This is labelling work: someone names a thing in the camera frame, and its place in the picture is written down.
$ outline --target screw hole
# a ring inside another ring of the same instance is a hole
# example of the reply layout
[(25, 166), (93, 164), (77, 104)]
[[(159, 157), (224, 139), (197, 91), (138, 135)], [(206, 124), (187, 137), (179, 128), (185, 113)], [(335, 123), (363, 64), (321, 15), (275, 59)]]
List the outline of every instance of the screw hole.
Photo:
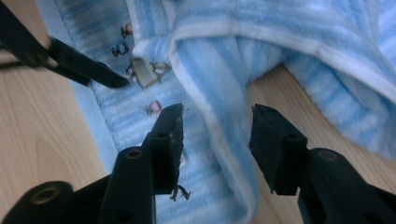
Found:
[(141, 150), (131, 150), (125, 154), (126, 159), (133, 160), (143, 156), (143, 152)]
[(319, 154), (319, 156), (323, 157), (324, 159), (326, 159), (328, 161), (337, 161), (338, 160), (338, 156), (329, 150), (321, 150), (318, 154)]
[(34, 204), (42, 204), (50, 202), (56, 198), (61, 191), (56, 186), (46, 187), (32, 196), (31, 202)]

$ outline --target embroidered motif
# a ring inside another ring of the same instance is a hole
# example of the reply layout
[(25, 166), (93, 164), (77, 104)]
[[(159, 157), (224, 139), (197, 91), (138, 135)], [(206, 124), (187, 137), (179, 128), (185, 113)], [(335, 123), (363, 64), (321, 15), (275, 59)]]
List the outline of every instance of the embroidered motif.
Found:
[(155, 62), (150, 62), (149, 63), (150, 70), (152, 73), (158, 76), (158, 79), (161, 81), (161, 77), (165, 74), (168, 73), (172, 67), (171, 65), (167, 63), (155, 63)]
[(125, 25), (125, 28), (121, 26), (121, 35), (125, 38), (127, 35), (133, 35), (132, 24), (129, 22)]
[(129, 62), (129, 66), (125, 69), (125, 75), (133, 82), (137, 82), (137, 73), (134, 70), (134, 63), (132, 60)]
[(128, 53), (129, 51), (130, 51), (129, 46), (125, 42), (116, 45), (115, 48), (114, 47), (111, 48), (111, 53), (113, 53), (113, 56), (116, 58), (119, 55), (123, 57), (124, 54)]
[(177, 193), (178, 193), (179, 189), (181, 190), (181, 196), (180, 197), (184, 197), (184, 198), (186, 198), (186, 200), (188, 200), (190, 198), (191, 191), (187, 192), (183, 187), (181, 187), (181, 185), (176, 185), (175, 186), (175, 188), (173, 190), (173, 193), (172, 193), (172, 196), (170, 197), (170, 199), (173, 200), (174, 202), (176, 201)]
[(158, 116), (158, 115), (160, 115), (162, 110), (163, 110), (163, 107), (161, 106), (161, 104), (158, 100), (155, 100), (155, 101), (151, 102), (151, 104), (146, 106), (146, 112), (148, 113), (148, 115), (155, 114), (156, 116)]

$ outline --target wooden floor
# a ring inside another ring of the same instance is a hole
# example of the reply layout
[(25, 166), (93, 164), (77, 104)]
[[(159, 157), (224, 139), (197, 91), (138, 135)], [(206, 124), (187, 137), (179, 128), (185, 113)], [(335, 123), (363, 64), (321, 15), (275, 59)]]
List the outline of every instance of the wooden floor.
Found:
[[(46, 43), (35, 1), (3, 2)], [(9, 58), (0, 53), (0, 62)], [(254, 104), (278, 109), (308, 137), (309, 147), (341, 152), (367, 182), (396, 193), (396, 161), (341, 137), (285, 68), (248, 86), (247, 106)], [(79, 189), (105, 174), (66, 79), (29, 68), (0, 71), (0, 170), (0, 219), (26, 190), (40, 183), (63, 180)], [(259, 170), (258, 177), (260, 209), (253, 223), (302, 223), (296, 197), (271, 195)]]

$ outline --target blue knitted fabric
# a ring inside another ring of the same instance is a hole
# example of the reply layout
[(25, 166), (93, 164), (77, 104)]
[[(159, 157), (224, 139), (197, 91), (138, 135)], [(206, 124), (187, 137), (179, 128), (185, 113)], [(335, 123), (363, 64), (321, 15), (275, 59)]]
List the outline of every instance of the blue knitted fabric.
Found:
[(171, 65), (145, 89), (72, 83), (108, 172), (150, 131), (153, 105), (184, 104), (179, 182), (191, 198), (157, 197), (159, 223), (253, 218), (246, 85), (279, 63), (342, 135), (396, 158), (394, 0), (36, 1), (50, 35), (123, 76), (133, 57)]

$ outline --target striped knit fabric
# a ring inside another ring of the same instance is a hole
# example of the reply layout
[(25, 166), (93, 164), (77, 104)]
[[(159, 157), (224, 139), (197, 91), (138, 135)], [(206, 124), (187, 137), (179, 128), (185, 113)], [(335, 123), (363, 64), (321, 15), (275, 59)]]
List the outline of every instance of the striped knit fabric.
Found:
[[(72, 83), (109, 172), (151, 129), (151, 105), (184, 104), (179, 182), (191, 198), (158, 196), (159, 223), (253, 218), (246, 85), (279, 63), (341, 134), (396, 158), (394, 0), (36, 1), (52, 36), (121, 75), (133, 57), (172, 66), (146, 89)], [(129, 22), (133, 33), (122, 35)]]

